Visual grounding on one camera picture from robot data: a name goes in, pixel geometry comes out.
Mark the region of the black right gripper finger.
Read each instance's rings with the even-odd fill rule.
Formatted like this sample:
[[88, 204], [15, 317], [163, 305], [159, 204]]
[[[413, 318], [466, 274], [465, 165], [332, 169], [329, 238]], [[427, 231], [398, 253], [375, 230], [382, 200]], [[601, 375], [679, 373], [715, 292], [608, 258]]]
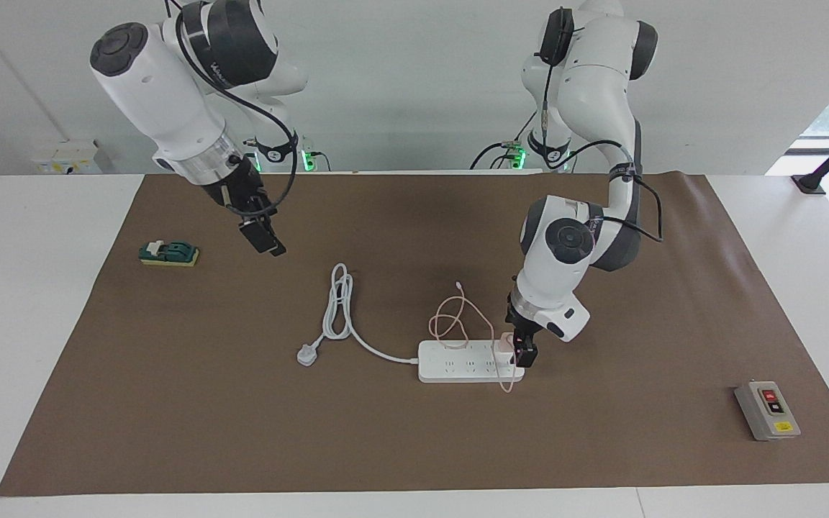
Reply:
[[286, 252], [286, 246], [274, 232], [272, 219], [269, 216], [260, 217], [260, 229], [262, 230], [260, 248], [263, 248], [263, 253], [274, 257], [283, 255]]
[[258, 253], [273, 253], [274, 232], [268, 217], [243, 219], [239, 223], [239, 230]]

